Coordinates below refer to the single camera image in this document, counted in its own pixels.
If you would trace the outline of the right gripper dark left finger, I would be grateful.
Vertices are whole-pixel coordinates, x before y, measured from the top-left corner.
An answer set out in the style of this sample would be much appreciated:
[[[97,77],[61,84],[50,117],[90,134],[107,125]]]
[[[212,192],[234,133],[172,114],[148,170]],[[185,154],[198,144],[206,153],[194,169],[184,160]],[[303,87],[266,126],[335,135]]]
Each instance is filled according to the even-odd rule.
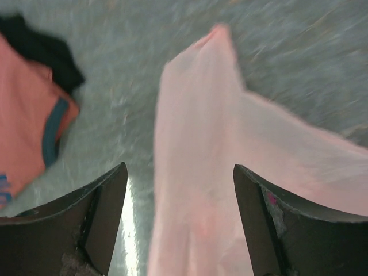
[[[107,275],[127,181],[120,163],[80,189],[1,218],[1,275]]]

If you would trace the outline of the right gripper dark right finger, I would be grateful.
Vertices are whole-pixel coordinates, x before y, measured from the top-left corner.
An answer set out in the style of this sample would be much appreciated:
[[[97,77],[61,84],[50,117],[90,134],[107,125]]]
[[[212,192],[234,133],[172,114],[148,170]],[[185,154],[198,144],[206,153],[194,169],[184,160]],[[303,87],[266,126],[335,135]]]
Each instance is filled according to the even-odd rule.
[[[254,275],[367,275],[367,217],[306,200],[239,164],[233,180]]]

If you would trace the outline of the pink plastic bag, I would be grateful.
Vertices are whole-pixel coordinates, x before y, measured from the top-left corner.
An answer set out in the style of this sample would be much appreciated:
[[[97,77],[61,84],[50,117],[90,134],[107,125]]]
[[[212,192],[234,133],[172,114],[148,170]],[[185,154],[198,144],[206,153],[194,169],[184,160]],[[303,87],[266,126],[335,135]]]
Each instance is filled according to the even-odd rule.
[[[254,275],[237,164],[306,200],[367,217],[367,149],[248,91],[221,24],[161,76],[148,275]]]

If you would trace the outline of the black cloth under shirt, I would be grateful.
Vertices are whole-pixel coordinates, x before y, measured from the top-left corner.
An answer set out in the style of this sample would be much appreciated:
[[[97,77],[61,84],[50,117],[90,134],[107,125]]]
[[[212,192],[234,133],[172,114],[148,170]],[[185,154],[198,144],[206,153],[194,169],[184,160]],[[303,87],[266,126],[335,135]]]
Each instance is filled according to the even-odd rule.
[[[22,15],[1,16],[1,34],[24,58],[49,67],[53,81],[68,94],[85,82],[67,43],[33,30]]]

